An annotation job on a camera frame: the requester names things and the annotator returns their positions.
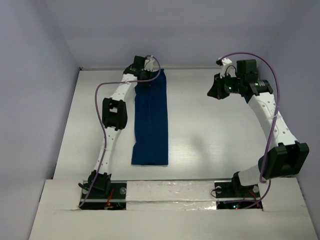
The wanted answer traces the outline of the blue printed t-shirt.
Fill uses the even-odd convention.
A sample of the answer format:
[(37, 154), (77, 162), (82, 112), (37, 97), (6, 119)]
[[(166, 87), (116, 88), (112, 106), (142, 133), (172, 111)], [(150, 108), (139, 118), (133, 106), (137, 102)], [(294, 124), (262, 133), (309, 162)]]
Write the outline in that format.
[(151, 75), (151, 82), (135, 87), (134, 136), (131, 164), (167, 166), (169, 164), (169, 127), (167, 77), (162, 68)]

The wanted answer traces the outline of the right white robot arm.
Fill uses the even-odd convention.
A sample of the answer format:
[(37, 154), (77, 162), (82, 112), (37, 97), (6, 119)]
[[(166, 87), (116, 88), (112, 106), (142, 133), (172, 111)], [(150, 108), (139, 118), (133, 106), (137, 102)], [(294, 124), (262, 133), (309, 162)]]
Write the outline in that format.
[(218, 59), (216, 63), (221, 70), (214, 75), (207, 96), (222, 100), (231, 94), (240, 95), (254, 112), (267, 140), (265, 153), (257, 165), (233, 175), (231, 192), (242, 196), (249, 186), (297, 175), (310, 148), (307, 143), (299, 142), (289, 130), (279, 111), (273, 88), (267, 80), (259, 79), (256, 60), (237, 61), (234, 76), (229, 73), (233, 65), (229, 58)]

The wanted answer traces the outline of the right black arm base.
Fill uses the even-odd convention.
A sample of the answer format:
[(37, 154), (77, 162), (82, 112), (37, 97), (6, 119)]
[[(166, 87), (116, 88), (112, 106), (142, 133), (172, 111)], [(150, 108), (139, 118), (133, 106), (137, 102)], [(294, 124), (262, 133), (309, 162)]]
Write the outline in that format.
[(263, 208), (261, 203), (255, 203), (261, 197), (257, 184), (235, 189), (231, 181), (218, 181), (214, 183), (214, 188), (211, 190), (210, 195), (216, 199), (216, 208), (218, 210)]

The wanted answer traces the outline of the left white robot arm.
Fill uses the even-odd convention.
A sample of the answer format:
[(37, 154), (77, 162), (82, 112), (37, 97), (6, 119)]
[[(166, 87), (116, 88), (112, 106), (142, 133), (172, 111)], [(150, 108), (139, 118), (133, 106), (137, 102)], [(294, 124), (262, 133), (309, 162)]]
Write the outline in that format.
[[(88, 178), (88, 184), (101, 198), (108, 196), (111, 191), (109, 182), (112, 175), (114, 149), (119, 135), (128, 122), (126, 101), (137, 83), (149, 83), (154, 79), (152, 73), (155, 63), (158, 63), (158, 60), (152, 55), (136, 55), (133, 63), (123, 71), (121, 80), (103, 82), (95, 90), (94, 104), (102, 128), (103, 142), (97, 163)], [(99, 89), (106, 85), (116, 85), (116, 89), (110, 97), (102, 100), (101, 109), (99, 109)]]

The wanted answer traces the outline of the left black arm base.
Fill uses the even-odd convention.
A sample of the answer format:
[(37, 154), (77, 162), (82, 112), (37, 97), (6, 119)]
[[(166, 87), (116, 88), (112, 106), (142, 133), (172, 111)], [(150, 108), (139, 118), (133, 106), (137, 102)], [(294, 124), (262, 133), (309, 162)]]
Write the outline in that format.
[(106, 190), (92, 188), (85, 201), (90, 185), (87, 181), (83, 185), (84, 188), (79, 201), (81, 210), (126, 210), (126, 181), (110, 181)]

